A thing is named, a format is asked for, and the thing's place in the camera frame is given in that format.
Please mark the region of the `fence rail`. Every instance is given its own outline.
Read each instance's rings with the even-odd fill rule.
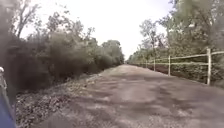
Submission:
[[[145,63],[138,63],[138,64],[144,64],[144,65],[151,65],[153,64],[154,71],[156,70],[156,65],[168,65],[168,75],[171,75],[171,65],[201,65],[201,66],[208,66],[208,72],[207,72],[207,84],[210,85],[211,83],[211,71],[212,71],[212,65],[215,63],[212,63],[212,55],[217,54],[224,54],[224,51],[216,51],[211,52],[211,49],[207,49],[207,54],[197,54],[197,55],[190,55],[190,56],[183,56],[183,57],[171,57],[168,58],[162,58],[162,59],[154,59],[150,61],[146,61]],[[178,60],[178,59],[188,59],[188,58],[196,58],[196,57],[202,57],[207,56],[207,63],[204,62],[180,62],[180,63],[172,63],[172,60]],[[168,63],[156,63],[161,60],[168,60]]]

